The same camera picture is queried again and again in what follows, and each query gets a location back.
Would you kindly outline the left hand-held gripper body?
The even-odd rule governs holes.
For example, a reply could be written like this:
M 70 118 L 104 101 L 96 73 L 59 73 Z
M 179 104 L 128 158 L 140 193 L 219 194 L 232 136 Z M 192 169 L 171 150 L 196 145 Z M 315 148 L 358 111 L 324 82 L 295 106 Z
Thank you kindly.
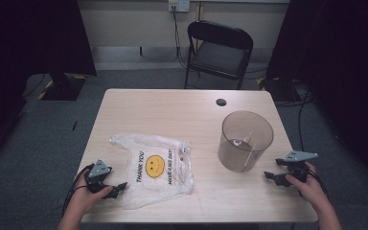
M 111 167 L 108 167 L 103 160 L 98 159 L 96 163 L 92 164 L 89 172 L 85 176 L 88 190 L 95 194 L 105 188 L 104 180 L 111 171 Z

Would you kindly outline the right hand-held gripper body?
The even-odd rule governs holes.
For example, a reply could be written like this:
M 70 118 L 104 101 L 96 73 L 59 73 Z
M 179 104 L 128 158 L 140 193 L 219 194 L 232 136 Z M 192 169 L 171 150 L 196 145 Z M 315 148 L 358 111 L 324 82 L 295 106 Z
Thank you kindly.
M 306 161 L 316 158 L 317 153 L 305 152 L 300 150 L 292 150 L 284 158 L 287 164 L 288 173 L 294 176 L 299 181 L 305 183 L 309 174 L 309 167 L 306 165 Z

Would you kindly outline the clear smiley plastic bag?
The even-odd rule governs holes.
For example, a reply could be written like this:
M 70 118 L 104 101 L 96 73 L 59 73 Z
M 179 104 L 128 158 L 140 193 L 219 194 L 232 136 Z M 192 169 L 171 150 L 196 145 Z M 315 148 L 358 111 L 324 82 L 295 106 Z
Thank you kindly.
M 128 151 L 122 208 L 139 209 L 193 191 L 190 143 L 144 134 L 118 134 L 110 142 Z

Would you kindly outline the transparent round bin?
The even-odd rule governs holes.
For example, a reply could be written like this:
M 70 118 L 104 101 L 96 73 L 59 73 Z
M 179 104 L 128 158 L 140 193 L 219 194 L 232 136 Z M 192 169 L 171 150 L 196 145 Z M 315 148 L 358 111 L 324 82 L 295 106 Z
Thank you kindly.
M 232 172 L 248 172 L 273 139 L 271 124 L 259 114 L 245 110 L 232 112 L 221 125 L 218 159 Z

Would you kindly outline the person's right hand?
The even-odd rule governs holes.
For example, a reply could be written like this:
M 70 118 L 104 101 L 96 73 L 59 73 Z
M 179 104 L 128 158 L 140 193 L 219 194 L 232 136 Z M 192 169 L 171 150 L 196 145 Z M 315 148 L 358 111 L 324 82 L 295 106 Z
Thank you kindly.
M 305 183 L 290 174 L 286 175 L 286 180 L 301 192 L 303 198 L 311 204 L 315 211 L 325 209 L 330 205 L 320 183 L 312 175 L 307 176 Z

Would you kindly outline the person's left hand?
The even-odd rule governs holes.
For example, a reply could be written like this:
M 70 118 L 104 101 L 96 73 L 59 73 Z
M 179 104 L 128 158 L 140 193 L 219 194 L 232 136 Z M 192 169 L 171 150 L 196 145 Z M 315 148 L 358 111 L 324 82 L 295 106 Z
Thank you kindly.
M 98 201 L 107 196 L 112 189 L 112 186 L 106 186 L 99 192 L 91 193 L 87 189 L 84 175 L 82 175 L 78 179 L 66 213 L 83 217 Z

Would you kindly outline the black stand base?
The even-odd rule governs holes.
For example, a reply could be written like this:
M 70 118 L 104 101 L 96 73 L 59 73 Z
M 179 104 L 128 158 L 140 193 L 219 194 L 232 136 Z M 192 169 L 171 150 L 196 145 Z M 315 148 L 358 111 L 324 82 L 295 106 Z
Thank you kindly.
M 51 73 L 51 80 L 37 97 L 42 101 L 75 101 L 85 84 L 86 77 Z
M 299 96 L 292 82 L 285 82 L 279 79 L 258 79 L 257 83 L 262 91 L 267 91 L 270 93 L 273 101 L 276 103 L 291 103 L 301 101 L 301 97 Z

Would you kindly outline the large black curtain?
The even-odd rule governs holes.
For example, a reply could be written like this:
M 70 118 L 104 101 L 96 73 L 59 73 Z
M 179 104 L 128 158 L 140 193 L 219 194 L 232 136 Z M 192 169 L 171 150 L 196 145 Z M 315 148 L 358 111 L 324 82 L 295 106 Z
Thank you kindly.
M 94 76 L 78 0 L 0 0 L 0 147 L 34 74 Z
M 368 0 L 289 0 L 267 77 L 307 82 L 368 169 Z

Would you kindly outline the black folding chair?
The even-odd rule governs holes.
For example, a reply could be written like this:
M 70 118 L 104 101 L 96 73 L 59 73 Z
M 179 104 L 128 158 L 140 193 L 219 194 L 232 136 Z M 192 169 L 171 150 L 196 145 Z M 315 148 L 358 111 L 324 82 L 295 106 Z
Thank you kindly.
M 254 41 L 244 30 L 217 22 L 198 20 L 187 28 L 190 41 L 184 88 L 188 86 L 191 70 L 197 74 L 210 75 L 237 81 L 237 88 L 242 82 Z

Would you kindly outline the white wall socket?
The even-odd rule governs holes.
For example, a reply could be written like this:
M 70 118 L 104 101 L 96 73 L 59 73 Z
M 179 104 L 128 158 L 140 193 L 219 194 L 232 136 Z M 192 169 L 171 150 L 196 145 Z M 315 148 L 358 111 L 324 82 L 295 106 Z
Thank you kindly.
M 190 0 L 169 0 L 168 10 L 170 12 L 189 12 Z

